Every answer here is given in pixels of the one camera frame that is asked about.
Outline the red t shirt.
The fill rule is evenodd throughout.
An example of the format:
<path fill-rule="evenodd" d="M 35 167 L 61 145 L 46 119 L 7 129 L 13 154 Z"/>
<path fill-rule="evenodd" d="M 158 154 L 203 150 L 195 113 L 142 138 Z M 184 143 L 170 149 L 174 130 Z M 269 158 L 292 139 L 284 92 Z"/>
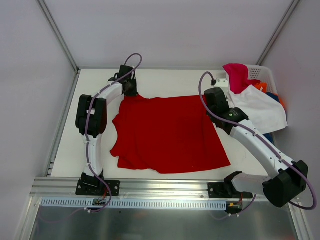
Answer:
<path fill-rule="evenodd" d="M 231 165 L 197 95 L 126 96 L 112 122 L 117 140 L 110 154 L 119 168 L 183 174 Z"/>

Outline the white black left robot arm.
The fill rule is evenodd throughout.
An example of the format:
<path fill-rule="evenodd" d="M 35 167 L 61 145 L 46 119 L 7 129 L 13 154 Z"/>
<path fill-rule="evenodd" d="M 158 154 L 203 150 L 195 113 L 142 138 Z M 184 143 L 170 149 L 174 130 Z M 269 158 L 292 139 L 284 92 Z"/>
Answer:
<path fill-rule="evenodd" d="M 94 95 L 79 97 L 75 126 L 82 136 L 85 146 L 86 164 L 77 183 L 78 196 L 101 196 L 115 194 L 108 190 L 104 181 L 104 167 L 101 160 L 102 136 L 107 128 L 107 107 L 121 95 L 138 95 L 135 68 L 121 65 L 119 72 L 111 77 L 107 85 Z"/>

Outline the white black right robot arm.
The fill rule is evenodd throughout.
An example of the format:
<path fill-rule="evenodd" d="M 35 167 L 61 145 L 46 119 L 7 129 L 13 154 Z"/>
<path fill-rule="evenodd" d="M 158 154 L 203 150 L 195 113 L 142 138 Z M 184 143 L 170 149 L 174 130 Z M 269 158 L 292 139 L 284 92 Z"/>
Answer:
<path fill-rule="evenodd" d="M 241 192 L 264 195 L 281 208 L 306 189 L 309 167 L 281 153 L 253 125 L 238 107 L 230 108 L 221 88 L 204 91 L 206 110 L 211 121 L 240 142 L 261 164 L 266 175 L 235 171 L 224 179 L 224 193 L 235 198 Z"/>

